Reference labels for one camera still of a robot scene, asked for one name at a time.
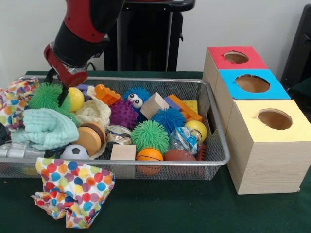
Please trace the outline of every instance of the polka dot fabric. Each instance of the polka dot fabric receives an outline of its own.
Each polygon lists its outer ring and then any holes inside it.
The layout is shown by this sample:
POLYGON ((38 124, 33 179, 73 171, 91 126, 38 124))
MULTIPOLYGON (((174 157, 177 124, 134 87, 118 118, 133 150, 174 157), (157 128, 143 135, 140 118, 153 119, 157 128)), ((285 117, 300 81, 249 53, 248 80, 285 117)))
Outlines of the polka dot fabric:
POLYGON ((7 89, 0 89, 0 123, 10 131, 23 127, 23 112, 29 109, 28 102, 39 86, 37 78, 17 80, 7 89))
POLYGON ((35 204, 54 219, 66 216, 67 228, 89 228, 115 183, 112 172, 75 161, 37 158, 35 168, 44 191, 35 204))

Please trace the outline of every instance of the orange block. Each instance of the orange block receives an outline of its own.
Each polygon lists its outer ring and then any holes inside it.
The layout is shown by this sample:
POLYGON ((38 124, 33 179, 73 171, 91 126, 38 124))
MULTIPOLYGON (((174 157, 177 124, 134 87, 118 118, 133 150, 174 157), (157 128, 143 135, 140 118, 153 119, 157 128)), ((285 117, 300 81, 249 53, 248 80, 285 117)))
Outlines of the orange block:
POLYGON ((198 120, 200 122, 203 121, 202 117, 189 108, 182 100, 180 100, 176 95, 171 94, 168 96, 174 103, 176 103, 182 110, 182 114, 185 116, 186 121, 190 120, 198 120))
POLYGON ((120 94, 117 94, 102 84, 95 87, 95 97, 108 106, 111 106, 121 98, 120 94))

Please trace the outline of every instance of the soccer ball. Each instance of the soccer ball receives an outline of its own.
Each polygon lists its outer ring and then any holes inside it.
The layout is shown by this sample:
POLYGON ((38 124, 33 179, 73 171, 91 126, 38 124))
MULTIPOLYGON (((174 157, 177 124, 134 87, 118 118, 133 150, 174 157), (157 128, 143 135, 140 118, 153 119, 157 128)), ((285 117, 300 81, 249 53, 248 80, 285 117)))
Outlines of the soccer ball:
POLYGON ((69 145, 66 147, 60 159, 71 160, 71 159, 89 159, 87 150, 81 145, 69 145))

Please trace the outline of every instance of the green tablecloth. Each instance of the green tablecloth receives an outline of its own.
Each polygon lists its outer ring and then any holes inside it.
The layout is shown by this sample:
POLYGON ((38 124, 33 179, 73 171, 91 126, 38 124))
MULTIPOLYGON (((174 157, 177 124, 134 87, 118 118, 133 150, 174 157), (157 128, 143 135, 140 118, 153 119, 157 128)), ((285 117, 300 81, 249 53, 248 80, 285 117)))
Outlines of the green tablecloth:
MULTIPOLYGON (((90 72, 90 76, 200 78, 202 73, 90 72)), ((68 232, 30 195, 40 179, 0 179, 0 232, 68 232)), ((293 194, 238 196, 226 166, 212 181, 116 180, 90 232, 311 232, 311 172, 293 194)))

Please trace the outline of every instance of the mint green towel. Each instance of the mint green towel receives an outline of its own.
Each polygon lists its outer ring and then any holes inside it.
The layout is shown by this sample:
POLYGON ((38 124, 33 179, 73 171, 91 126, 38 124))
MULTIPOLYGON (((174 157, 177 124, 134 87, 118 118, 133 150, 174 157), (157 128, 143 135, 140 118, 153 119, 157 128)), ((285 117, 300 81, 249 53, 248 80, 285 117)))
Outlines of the mint green towel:
POLYGON ((38 150, 51 150, 67 145, 79 138, 72 120, 52 109, 29 109, 24 111, 25 129, 11 133, 12 142, 31 141, 38 150))

